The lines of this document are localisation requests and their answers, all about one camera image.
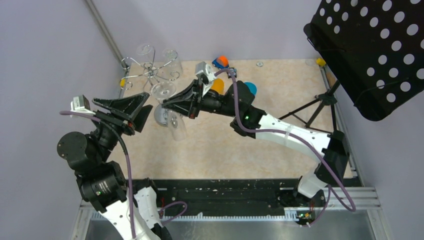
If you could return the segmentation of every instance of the black perforated panel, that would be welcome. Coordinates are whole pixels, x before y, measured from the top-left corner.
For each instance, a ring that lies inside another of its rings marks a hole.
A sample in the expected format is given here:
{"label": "black perforated panel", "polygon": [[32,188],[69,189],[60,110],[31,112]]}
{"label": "black perforated panel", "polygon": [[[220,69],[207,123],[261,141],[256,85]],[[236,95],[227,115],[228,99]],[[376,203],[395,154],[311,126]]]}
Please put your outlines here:
{"label": "black perforated panel", "polygon": [[369,120],[424,90],[424,0],[323,0],[304,32]]}

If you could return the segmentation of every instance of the cable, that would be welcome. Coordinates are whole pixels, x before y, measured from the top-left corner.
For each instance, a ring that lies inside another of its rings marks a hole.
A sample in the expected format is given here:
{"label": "cable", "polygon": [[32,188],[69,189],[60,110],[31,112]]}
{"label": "cable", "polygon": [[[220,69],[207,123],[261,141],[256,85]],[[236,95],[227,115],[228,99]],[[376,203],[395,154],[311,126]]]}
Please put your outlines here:
{"label": "cable", "polygon": [[63,116],[66,116],[66,115],[75,115],[75,116],[78,116],[78,117],[83,117],[83,118],[86,118],[86,119],[91,119],[94,122],[100,123],[100,118],[95,117],[95,116],[91,116],[91,115],[88,115],[88,114],[85,114],[85,113],[82,113],[82,112],[60,111],[59,114],[60,115],[63,115]]}
{"label": "cable", "polygon": [[90,115],[87,115],[87,114],[84,114],[84,113],[81,113],[81,112],[74,112],[74,111],[60,111],[59,114],[60,115],[75,115],[75,116],[83,117],[83,118],[90,119],[90,120],[93,120],[95,122],[98,122],[98,123],[102,124],[103,126],[107,127],[118,138],[119,144],[120,144],[120,146],[122,147],[122,150],[123,150],[123,154],[125,155],[126,168],[127,168],[127,171],[128,171],[128,192],[129,192],[129,196],[131,198],[131,199],[129,199],[129,223],[131,225],[132,238],[135,239],[136,238],[136,228],[135,228],[135,224],[134,224],[133,177],[131,175],[130,156],[128,155],[127,146],[125,145],[124,140],[122,139],[122,137],[118,134],[118,132],[112,126],[110,126],[106,122],[101,121],[101,119],[98,118],[98,117],[90,116]]}
{"label": "cable", "polygon": [[237,89],[237,81],[236,78],[234,77],[234,75],[232,74],[232,71],[229,70],[228,68],[224,68],[221,70],[218,70],[215,73],[215,76],[218,76],[219,74],[223,73],[223,72],[227,72],[229,73],[229,75],[231,76],[231,80],[232,80],[232,85],[233,85],[233,89],[234,89],[234,110],[235,110],[235,119],[237,121],[238,126],[240,127],[240,129],[242,129],[243,131],[245,131],[246,133],[266,133],[266,132],[270,132],[270,133],[279,133],[279,134],[288,134],[290,137],[299,140],[301,143],[305,144],[315,155],[316,157],[321,161],[322,165],[324,165],[324,167],[327,169],[327,171],[330,173],[330,175],[333,177],[333,179],[335,180],[335,182],[337,183],[337,185],[340,187],[341,191],[344,193],[344,195],[346,196],[347,200],[349,201],[350,205],[352,206],[352,208],[348,207],[343,201],[342,199],[335,194],[335,197],[337,198],[337,200],[342,203],[342,205],[349,210],[350,212],[355,212],[356,211],[356,206],[354,201],[352,200],[351,196],[349,195],[348,191],[346,190],[345,186],[343,186],[343,183],[339,180],[339,178],[336,176],[336,174],[334,173],[334,171],[331,169],[331,167],[329,166],[329,164],[324,160],[324,158],[320,155],[320,153],[305,139],[301,138],[298,135],[295,135],[291,132],[286,132],[284,130],[280,130],[280,129],[248,129],[245,126],[243,126],[242,124],[242,120],[240,117],[240,110],[239,110],[239,101],[237,101],[237,99],[239,99],[239,92]]}
{"label": "cable", "polygon": [[170,204],[168,204],[168,205],[166,205],[166,206],[162,207],[162,208],[160,209],[160,213],[162,213],[165,209],[167,209],[167,208],[169,208],[169,207],[172,207],[172,206],[174,206],[174,205],[177,205],[177,204],[182,204],[182,205],[184,205],[184,209],[182,210],[182,212],[178,213],[177,215],[175,215],[175,216],[171,217],[171,218],[170,218],[170,219],[168,219],[168,220],[163,221],[163,222],[162,222],[162,225],[168,224],[169,222],[171,222],[172,220],[174,220],[174,219],[176,219],[176,218],[180,217],[181,215],[183,215],[183,214],[187,211],[187,203],[186,203],[185,201],[175,201],[175,202],[173,202],[173,203],[170,203]]}

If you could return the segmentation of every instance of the beige tabletop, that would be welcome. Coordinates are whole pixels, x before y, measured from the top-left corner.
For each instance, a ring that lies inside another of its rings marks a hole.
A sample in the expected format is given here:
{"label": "beige tabletop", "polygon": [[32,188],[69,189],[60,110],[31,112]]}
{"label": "beige tabletop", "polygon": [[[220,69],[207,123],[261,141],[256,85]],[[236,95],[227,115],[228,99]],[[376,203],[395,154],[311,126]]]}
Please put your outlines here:
{"label": "beige tabletop", "polygon": [[[183,61],[183,74],[174,81],[177,93],[187,87],[195,76],[195,65],[200,61]],[[325,92],[323,78],[317,65],[309,66],[304,59],[231,60],[237,68],[237,79],[257,86],[253,102],[256,108],[278,118]],[[143,73],[133,64],[130,76]],[[219,76],[225,89],[231,85],[226,74]],[[143,91],[145,77],[131,78],[133,87],[125,91],[128,97]],[[147,104],[154,107],[158,101],[150,97]],[[297,115],[307,120],[318,104],[308,107]],[[124,136],[131,160],[134,179],[266,179],[299,178],[317,163],[295,150],[265,140],[242,137],[230,127],[231,117],[200,112],[196,119],[184,118],[187,138],[175,141],[167,127],[156,123],[151,112],[141,133]],[[290,116],[284,120],[303,127],[303,123]],[[312,127],[332,131],[331,111],[325,107]],[[118,162],[125,176],[126,161],[122,149],[117,146],[110,160]],[[347,166],[345,177],[351,178]]]}

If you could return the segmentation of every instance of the tripod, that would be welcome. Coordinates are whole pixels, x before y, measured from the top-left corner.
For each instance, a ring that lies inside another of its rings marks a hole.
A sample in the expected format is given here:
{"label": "tripod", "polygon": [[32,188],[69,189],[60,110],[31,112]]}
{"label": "tripod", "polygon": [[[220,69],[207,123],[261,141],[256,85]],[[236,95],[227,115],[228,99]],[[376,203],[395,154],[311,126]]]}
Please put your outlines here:
{"label": "tripod", "polygon": [[[302,121],[302,123],[305,124],[305,128],[331,134],[331,132],[329,132],[329,131],[324,131],[324,130],[321,130],[321,129],[313,128],[313,127],[311,127],[311,124],[312,124],[312,122],[314,122],[314,120],[317,118],[318,114],[320,114],[321,110],[325,106],[330,106],[331,107],[332,127],[333,127],[333,130],[337,130],[336,110],[335,110],[335,107],[334,107],[334,104],[337,103],[337,99],[334,97],[334,93],[336,92],[336,90],[339,86],[340,86],[340,82],[339,82],[339,80],[336,80],[334,85],[327,92],[320,94],[320,95],[316,95],[315,99],[313,101],[299,107],[298,109],[296,109],[294,111],[287,113],[286,115],[280,117],[279,119],[283,120],[283,119],[287,118],[288,116],[293,115],[293,117],[299,119],[300,121]],[[309,106],[311,106],[315,103],[318,103],[318,102],[320,102],[318,107],[316,108],[315,112],[312,114],[312,116],[310,117],[310,119],[307,122],[296,115],[297,112],[302,111],[303,109],[305,109],[305,108],[307,108],[307,107],[309,107]]]}

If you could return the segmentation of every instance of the yellow clip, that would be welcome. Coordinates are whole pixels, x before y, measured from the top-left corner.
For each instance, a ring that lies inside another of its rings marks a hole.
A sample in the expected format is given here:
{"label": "yellow clip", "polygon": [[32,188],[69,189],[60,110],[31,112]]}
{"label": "yellow clip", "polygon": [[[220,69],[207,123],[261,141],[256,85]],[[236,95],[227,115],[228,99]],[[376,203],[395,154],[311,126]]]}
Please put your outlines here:
{"label": "yellow clip", "polygon": [[321,67],[324,67],[327,63],[326,63],[326,61],[324,61],[324,59],[318,58],[316,60],[316,64],[320,65]]}
{"label": "yellow clip", "polygon": [[119,83],[120,87],[123,88],[125,86],[125,78],[122,78]]}

